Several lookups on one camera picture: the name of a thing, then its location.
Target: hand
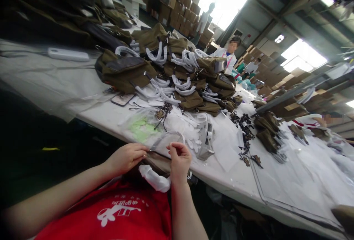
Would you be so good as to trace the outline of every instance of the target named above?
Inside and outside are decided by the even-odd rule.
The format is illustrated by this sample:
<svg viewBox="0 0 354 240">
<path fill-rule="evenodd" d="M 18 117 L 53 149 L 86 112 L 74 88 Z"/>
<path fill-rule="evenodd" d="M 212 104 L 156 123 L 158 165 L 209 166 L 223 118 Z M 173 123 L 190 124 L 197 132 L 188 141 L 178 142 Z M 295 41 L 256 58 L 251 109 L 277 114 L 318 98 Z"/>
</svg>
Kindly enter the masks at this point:
<svg viewBox="0 0 354 240">
<path fill-rule="evenodd" d="M 171 155 L 171 183 L 174 186 L 187 184 L 187 175 L 192 155 L 187 146 L 180 142 L 172 142 L 166 147 Z"/>
<path fill-rule="evenodd" d="M 129 172 L 141 160 L 146 158 L 149 148 L 140 143 L 130 143 L 120 147 L 111 157 L 101 164 L 107 180 Z"/>
</svg>

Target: white coat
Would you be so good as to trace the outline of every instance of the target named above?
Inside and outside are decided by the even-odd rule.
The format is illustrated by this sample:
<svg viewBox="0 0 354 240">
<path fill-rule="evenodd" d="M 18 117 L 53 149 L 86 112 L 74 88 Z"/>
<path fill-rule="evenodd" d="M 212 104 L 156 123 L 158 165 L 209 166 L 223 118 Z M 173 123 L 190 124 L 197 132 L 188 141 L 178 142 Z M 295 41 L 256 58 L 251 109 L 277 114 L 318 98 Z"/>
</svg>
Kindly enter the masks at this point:
<svg viewBox="0 0 354 240">
<path fill-rule="evenodd" d="M 228 50 L 226 48 L 218 48 L 213 54 L 210 54 L 210 56 L 211 57 L 227 58 L 227 60 L 228 60 L 227 74 L 231 74 L 232 69 L 237 62 L 237 59 L 234 54 L 226 56 L 227 51 Z"/>
</svg>

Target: white power bank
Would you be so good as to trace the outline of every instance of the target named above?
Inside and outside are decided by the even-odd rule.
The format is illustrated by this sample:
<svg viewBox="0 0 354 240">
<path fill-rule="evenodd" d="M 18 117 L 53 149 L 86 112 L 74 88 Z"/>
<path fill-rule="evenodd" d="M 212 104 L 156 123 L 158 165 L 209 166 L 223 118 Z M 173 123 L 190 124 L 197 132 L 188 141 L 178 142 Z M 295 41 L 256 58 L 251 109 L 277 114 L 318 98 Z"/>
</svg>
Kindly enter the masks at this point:
<svg viewBox="0 0 354 240">
<path fill-rule="evenodd" d="M 54 59 L 62 59 L 62 60 L 73 60 L 73 61 L 82 61 L 82 62 L 90 61 L 89 55 L 85 52 L 59 49 L 59 48 L 48 48 L 48 56 Z"/>
</svg>

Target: white logo print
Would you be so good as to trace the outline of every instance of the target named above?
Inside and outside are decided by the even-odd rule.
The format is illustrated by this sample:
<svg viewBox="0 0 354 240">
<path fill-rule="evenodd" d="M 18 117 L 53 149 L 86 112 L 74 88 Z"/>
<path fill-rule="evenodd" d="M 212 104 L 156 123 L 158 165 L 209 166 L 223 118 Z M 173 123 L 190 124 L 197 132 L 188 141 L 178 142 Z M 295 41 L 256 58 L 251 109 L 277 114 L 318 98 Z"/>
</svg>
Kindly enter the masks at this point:
<svg viewBox="0 0 354 240">
<path fill-rule="evenodd" d="M 103 209 L 97 214 L 97 219 L 101 221 L 101 226 L 105 227 L 108 223 L 108 220 L 114 221 L 115 217 L 113 214 L 118 212 L 117 216 L 129 216 L 130 211 L 133 210 L 138 210 L 141 211 L 141 209 L 138 208 L 133 208 L 133 207 L 128 207 L 128 206 L 123 206 L 123 205 L 114 205 L 111 209 Z"/>
</svg>

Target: red shirt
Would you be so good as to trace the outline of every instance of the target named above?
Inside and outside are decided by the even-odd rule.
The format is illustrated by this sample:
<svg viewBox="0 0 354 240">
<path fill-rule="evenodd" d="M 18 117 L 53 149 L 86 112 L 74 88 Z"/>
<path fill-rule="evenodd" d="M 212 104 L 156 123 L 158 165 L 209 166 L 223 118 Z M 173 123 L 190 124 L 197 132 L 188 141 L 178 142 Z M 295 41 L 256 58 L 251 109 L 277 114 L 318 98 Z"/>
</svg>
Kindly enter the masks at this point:
<svg viewBox="0 0 354 240">
<path fill-rule="evenodd" d="M 118 181 L 90 193 L 35 239 L 172 239 L 167 194 Z"/>
</svg>

